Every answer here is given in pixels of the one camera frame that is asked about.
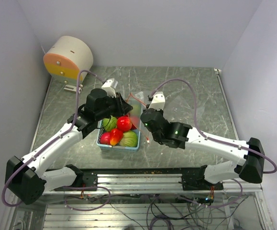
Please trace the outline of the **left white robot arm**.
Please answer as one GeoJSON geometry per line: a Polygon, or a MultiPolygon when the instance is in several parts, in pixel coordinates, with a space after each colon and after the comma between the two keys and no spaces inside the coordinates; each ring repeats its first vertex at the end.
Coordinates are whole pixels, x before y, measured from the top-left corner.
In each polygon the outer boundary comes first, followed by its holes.
{"type": "Polygon", "coordinates": [[[56,188],[68,186],[78,190],[83,184],[80,169],[73,165],[53,171],[47,169],[64,151],[97,129],[99,121],[126,115],[132,109],[119,93],[113,97],[103,89],[93,89],[86,102],[77,105],[75,113],[47,142],[20,159],[13,156],[8,160],[1,195],[3,203],[13,206],[5,199],[7,189],[26,205],[34,203],[43,192],[56,188]]]}

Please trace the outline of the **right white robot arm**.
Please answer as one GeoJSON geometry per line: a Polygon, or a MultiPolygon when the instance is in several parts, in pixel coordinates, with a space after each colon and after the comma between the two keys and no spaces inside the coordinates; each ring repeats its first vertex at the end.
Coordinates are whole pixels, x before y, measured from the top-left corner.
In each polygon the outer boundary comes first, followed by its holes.
{"type": "Polygon", "coordinates": [[[153,140],[170,148],[206,151],[227,159],[217,165],[207,165],[197,176],[200,189],[208,189],[223,180],[240,178],[259,184],[263,179],[264,152],[256,138],[249,141],[233,140],[216,135],[201,134],[195,127],[181,122],[169,122],[161,111],[146,109],[140,116],[141,122],[151,132],[153,140]]]}

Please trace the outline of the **red orange bell pepper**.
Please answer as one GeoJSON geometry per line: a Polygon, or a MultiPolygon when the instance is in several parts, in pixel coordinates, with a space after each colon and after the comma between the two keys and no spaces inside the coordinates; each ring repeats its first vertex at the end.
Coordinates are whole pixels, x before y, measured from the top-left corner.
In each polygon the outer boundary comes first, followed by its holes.
{"type": "Polygon", "coordinates": [[[110,144],[112,146],[117,145],[120,140],[123,138],[123,132],[117,128],[113,129],[111,132],[111,139],[110,139],[110,144]]]}

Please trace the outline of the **large red apple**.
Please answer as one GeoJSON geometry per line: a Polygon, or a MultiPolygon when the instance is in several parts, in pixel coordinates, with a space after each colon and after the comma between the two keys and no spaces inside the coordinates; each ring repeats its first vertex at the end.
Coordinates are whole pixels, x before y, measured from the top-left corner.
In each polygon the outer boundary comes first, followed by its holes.
{"type": "Polygon", "coordinates": [[[127,132],[132,129],[132,122],[128,116],[122,116],[117,119],[117,128],[122,132],[127,132]]]}

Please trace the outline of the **clear zip bag orange zipper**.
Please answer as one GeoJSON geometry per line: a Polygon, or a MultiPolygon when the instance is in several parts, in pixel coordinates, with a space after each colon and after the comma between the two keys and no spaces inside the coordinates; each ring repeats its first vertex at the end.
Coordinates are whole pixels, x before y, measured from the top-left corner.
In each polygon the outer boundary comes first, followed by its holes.
{"type": "Polygon", "coordinates": [[[128,113],[128,116],[135,127],[135,131],[138,131],[140,137],[143,139],[143,144],[150,144],[149,131],[144,127],[144,124],[140,120],[140,116],[143,110],[146,109],[147,97],[144,91],[131,92],[126,100],[133,109],[128,113]]]}

